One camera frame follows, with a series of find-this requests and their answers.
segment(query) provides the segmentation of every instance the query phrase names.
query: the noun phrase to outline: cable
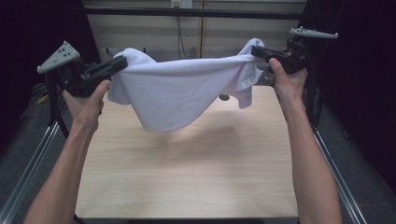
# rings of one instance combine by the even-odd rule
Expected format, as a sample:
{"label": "cable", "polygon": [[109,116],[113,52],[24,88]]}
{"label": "cable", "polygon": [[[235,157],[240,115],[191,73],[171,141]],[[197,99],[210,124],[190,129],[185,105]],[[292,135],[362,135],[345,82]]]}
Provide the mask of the cable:
{"label": "cable", "polygon": [[311,122],[312,128],[316,128],[318,126],[322,107],[322,96],[317,85],[318,69],[315,62],[309,57],[308,52],[306,52],[305,55],[308,60],[306,69],[309,74],[309,79],[307,80],[306,114]]}
{"label": "cable", "polygon": [[[339,21],[339,19],[340,19],[340,17],[341,17],[341,13],[342,13],[342,10],[343,10],[345,4],[346,4],[346,0],[343,1],[341,7],[339,8],[339,10],[338,10],[338,12],[337,12],[336,19],[335,19],[335,21],[333,21],[333,24],[332,24],[332,32],[334,32],[334,30],[335,30],[335,27],[336,27],[337,22]],[[326,44],[325,44],[325,46],[324,46],[324,49],[323,49],[323,51],[321,52],[321,55],[320,55],[320,57],[319,57],[319,62],[318,62],[318,63],[319,63],[318,66],[319,66],[319,67],[320,67],[321,64],[322,64],[322,60],[323,60],[324,54],[325,54],[325,52],[326,52],[326,49],[327,49],[327,47],[328,47],[328,45],[329,45],[329,42],[330,42],[330,40],[327,39],[327,40],[326,40]],[[318,69],[317,69],[316,65],[315,65],[313,62],[311,62],[310,59],[308,59],[308,61],[311,63],[310,66],[312,66],[312,68],[313,68],[312,76],[315,77],[315,78],[317,78],[317,77],[318,77]],[[319,123],[319,120],[320,120],[320,114],[321,114],[322,103],[323,103],[323,95],[321,94],[320,90],[317,89],[317,83],[316,83],[316,82],[317,82],[317,81],[315,80],[315,93],[312,93],[313,96],[311,96],[311,97],[313,97],[313,99],[312,99],[312,104],[314,104],[314,103],[316,102],[316,105],[313,105],[313,108],[312,108],[312,115],[311,115],[312,117],[311,117],[311,119],[310,119],[313,128],[317,128],[317,127],[318,127],[318,123]]]}
{"label": "cable", "polygon": [[[206,5],[206,2],[204,1],[202,3],[202,8],[201,8],[202,10],[205,9],[205,5]],[[203,51],[203,45],[204,45],[204,17],[201,17],[200,30],[201,30],[201,35],[200,35],[200,41],[199,41],[199,58],[202,59],[202,51]]]}
{"label": "cable", "polygon": [[61,131],[64,134],[64,137],[67,138],[67,136],[69,135],[69,131],[67,130],[66,125],[64,124],[64,119],[62,118],[61,111],[59,110],[58,86],[56,84],[55,73],[53,72],[46,73],[45,79],[46,79],[47,92],[49,95],[49,105],[50,105],[50,114],[51,114],[49,124],[57,120],[61,128]]}
{"label": "cable", "polygon": [[177,22],[177,48],[178,48],[178,58],[181,59],[180,56],[180,42],[181,42],[181,48],[183,50],[183,55],[184,59],[187,59],[186,56],[186,51],[184,50],[184,42],[183,42],[183,37],[181,36],[181,23],[180,23],[180,17],[176,17],[176,22]]}
{"label": "cable", "polygon": [[178,17],[176,17],[176,24],[177,24],[177,52],[178,52],[178,58],[181,60],[181,56],[180,56],[180,28],[179,28],[179,23],[178,23]]}

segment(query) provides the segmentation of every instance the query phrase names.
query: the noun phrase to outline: wooden table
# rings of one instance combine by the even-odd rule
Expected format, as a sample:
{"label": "wooden table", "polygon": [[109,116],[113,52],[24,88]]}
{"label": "wooden table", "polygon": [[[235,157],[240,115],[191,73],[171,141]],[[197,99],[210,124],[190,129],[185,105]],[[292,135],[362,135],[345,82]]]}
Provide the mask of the wooden table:
{"label": "wooden table", "polygon": [[144,130],[105,97],[85,162],[79,217],[297,217],[286,121],[270,87],[253,105],[215,101],[170,133]]}

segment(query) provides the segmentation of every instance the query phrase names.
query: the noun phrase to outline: metal frame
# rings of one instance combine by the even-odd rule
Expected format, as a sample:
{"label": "metal frame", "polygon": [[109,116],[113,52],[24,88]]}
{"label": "metal frame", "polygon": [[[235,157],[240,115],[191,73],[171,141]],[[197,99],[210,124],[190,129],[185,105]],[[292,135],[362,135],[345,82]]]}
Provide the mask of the metal frame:
{"label": "metal frame", "polygon": [[[61,107],[63,114],[66,110],[66,105],[62,104]],[[35,177],[35,174],[37,173],[41,162],[46,156],[50,144],[55,137],[55,134],[58,132],[59,127],[60,126],[58,122],[53,122],[44,133],[43,138],[41,139],[38,147],[35,150],[35,154],[33,155],[32,159],[30,159],[17,185],[8,196],[3,208],[0,210],[1,224],[10,224],[12,219],[15,217],[15,214],[17,213],[18,208],[21,205],[23,197],[31,186],[33,178]]]}
{"label": "metal frame", "polygon": [[[134,8],[134,7],[94,7],[85,6],[83,8],[77,7],[46,7],[46,6],[30,6],[31,10],[35,13],[43,11],[57,12],[70,12],[70,13],[83,13],[93,15],[136,15],[136,16],[179,16],[179,17],[205,17],[205,18],[238,18],[238,19],[265,19],[265,20],[327,20],[330,16],[324,15],[306,15],[303,13],[284,13],[284,12],[257,12],[257,11],[225,11],[225,10],[206,10],[206,9],[172,9],[172,8]],[[58,122],[54,122],[48,127],[44,137],[42,138],[39,146],[37,147],[33,158],[30,160],[24,173],[22,174],[17,186],[7,198],[5,205],[0,211],[0,223],[11,223],[14,218],[21,201],[29,189],[30,184],[39,168],[50,143],[59,129]],[[314,130],[314,135],[317,139],[320,149],[329,163],[332,172],[335,176],[337,186],[339,188],[340,197],[346,206],[346,210],[350,214],[355,224],[366,224],[366,220],[353,197],[350,189],[348,188],[344,178],[339,172],[332,155],[324,144],[317,129]]]}
{"label": "metal frame", "polygon": [[348,211],[350,217],[354,224],[367,224],[366,219],[364,218],[361,209],[359,208],[358,203],[355,200],[355,197],[352,195],[347,183],[345,182],[343,176],[340,173],[337,165],[335,164],[334,160],[332,159],[332,154],[330,153],[329,149],[327,149],[326,145],[318,129],[314,130],[315,138],[317,139],[318,145],[323,153],[324,158],[326,159],[327,163],[329,163],[330,168],[332,169],[332,173],[334,174],[335,181],[337,182],[338,186],[338,194],[340,195],[341,200],[343,201],[344,205],[346,206],[346,210]]}

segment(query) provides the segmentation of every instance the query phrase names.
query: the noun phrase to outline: person's right hand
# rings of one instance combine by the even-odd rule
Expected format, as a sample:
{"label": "person's right hand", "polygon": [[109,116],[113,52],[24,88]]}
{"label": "person's right hand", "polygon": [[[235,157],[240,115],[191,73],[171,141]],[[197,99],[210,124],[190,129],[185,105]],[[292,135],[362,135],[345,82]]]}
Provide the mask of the person's right hand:
{"label": "person's right hand", "polygon": [[103,97],[109,87],[109,80],[102,81],[88,98],[73,97],[68,91],[63,92],[73,118],[73,124],[81,125],[84,130],[90,133],[94,133],[98,129],[98,118],[104,106]]}
{"label": "person's right hand", "polygon": [[308,77],[306,69],[288,75],[277,59],[272,58],[269,63],[276,75],[274,91],[279,97],[282,108],[294,103],[301,103],[303,101],[304,84]]}

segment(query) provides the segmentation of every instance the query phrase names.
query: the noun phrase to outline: forearm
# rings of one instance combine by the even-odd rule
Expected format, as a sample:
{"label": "forearm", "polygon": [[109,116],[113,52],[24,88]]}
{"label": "forearm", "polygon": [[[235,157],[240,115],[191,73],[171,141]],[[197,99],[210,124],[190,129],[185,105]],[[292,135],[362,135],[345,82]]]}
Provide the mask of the forearm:
{"label": "forearm", "polygon": [[72,223],[79,182],[93,132],[73,124],[60,157],[33,201],[24,223]]}
{"label": "forearm", "polygon": [[335,180],[314,138],[302,101],[282,108],[290,135],[293,185],[301,223],[341,223]]}

